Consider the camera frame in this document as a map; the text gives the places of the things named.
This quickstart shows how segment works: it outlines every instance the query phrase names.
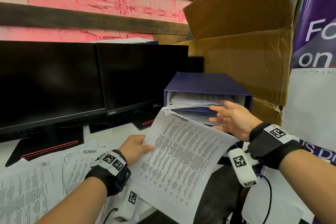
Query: left hand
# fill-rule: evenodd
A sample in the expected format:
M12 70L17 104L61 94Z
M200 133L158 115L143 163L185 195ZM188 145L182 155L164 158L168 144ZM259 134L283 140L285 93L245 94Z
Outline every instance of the left hand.
M144 135L131 135L118 149L126 158L128 165L137 162L143 154L154 149L153 145L141 145L144 139Z

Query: forearm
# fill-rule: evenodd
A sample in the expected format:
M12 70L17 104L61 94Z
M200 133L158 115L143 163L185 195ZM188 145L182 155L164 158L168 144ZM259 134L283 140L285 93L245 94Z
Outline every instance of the forearm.
M305 150L296 150L282 160L279 170L323 224L335 223L335 166Z
M103 182L89 177L37 223L94 224L106 198L107 189Z

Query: black monitor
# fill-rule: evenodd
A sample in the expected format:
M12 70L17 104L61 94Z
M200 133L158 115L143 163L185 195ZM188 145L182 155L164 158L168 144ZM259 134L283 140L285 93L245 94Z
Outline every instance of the black monitor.
M105 113L94 44L0 41L0 134Z
M107 115L163 99L176 72L186 72L188 46L97 43Z

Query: purple banner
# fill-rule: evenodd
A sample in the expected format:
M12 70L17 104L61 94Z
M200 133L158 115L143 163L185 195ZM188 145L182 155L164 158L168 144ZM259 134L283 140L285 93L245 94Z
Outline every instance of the purple banner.
M336 0L304 0L291 68L336 67Z

